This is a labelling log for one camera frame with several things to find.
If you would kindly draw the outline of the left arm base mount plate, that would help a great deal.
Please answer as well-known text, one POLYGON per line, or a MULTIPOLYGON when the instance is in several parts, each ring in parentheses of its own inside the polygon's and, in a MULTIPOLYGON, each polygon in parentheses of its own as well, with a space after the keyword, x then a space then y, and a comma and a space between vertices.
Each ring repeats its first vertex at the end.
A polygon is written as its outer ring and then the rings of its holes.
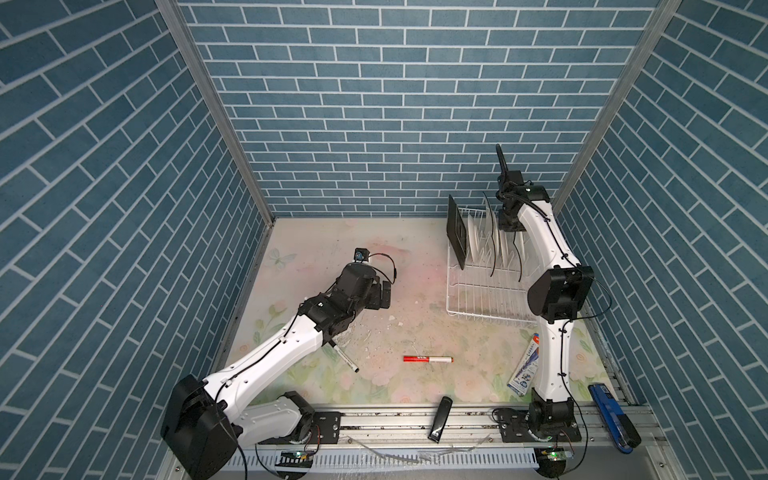
POLYGON ((341 417, 340 411, 303 414, 297 426, 288 435, 263 440, 260 445, 337 444, 341 417))

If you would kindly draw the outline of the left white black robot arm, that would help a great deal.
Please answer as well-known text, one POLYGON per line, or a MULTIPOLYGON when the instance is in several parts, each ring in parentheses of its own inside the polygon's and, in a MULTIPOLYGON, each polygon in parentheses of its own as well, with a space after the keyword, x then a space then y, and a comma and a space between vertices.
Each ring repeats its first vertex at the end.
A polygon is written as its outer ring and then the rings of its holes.
POLYGON ((365 310, 387 309, 395 279, 368 262, 351 262, 324 292, 305 299, 294 317, 240 360, 173 387, 160 436, 192 479, 208 479, 249 444, 273 438, 302 442, 314 408, 287 392, 259 406, 249 404, 309 354, 333 343, 365 310))

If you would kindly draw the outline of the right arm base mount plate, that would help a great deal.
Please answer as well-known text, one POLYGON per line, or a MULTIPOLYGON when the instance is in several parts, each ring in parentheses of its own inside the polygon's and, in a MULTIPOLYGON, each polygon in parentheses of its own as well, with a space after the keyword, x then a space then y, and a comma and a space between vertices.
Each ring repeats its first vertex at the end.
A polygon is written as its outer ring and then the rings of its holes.
POLYGON ((576 443, 582 440, 577 422, 556 423, 535 430, 528 425, 527 410, 500 407, 493 409, 490 416, 497 424, 504 443, 554 443, 556 441, 576 443))

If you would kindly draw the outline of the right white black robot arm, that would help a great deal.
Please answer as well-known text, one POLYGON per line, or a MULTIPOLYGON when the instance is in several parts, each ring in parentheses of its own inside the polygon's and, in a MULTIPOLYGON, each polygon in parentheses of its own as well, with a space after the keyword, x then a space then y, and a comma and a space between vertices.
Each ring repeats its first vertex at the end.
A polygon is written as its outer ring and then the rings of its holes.
POLYGON ((526 301, 538 321, 539 360, 527 424, 534 438, 549 441, 578 428, 569 378, 571 326, 586 301, 594 271, 567 245, 546 188, 524 180, 520 171, 509 168, 502 147, 497 144, 495 149, 501 169, 498 227, 524 233, 533 249, 526 301))

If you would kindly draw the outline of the white square plate black rim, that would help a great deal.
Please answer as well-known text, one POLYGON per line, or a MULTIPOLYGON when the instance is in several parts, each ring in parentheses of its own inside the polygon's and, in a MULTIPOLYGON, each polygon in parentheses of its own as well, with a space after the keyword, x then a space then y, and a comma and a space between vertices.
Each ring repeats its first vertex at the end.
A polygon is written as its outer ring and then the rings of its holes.
POLYGON ((491 272, 489 274, 489 277, 492 278, 495 274, 496 265, 497 265, 497 232, 495 227, 495 214, 491 205, 491 202, 486 194, 483 194, 483 204, 485 207, 485 231, 487 234, 487 238, 490 241, 491 250, 490 250, 490 260, 489 264, 491 266, 491 272))

